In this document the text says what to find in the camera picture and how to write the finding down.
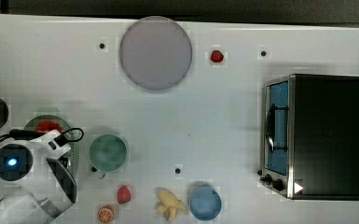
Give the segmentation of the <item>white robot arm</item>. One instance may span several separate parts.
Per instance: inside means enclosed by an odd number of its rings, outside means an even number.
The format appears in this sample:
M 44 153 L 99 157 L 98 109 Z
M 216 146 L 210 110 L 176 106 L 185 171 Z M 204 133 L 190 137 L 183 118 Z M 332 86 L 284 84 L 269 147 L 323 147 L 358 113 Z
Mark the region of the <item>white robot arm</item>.
M 0 147 L 0 179 L 18 187 L 0 199 L 0 224 L 49 224 L 76 203 L 76 182 L 59 162 L 70 150 L 52 140 Z

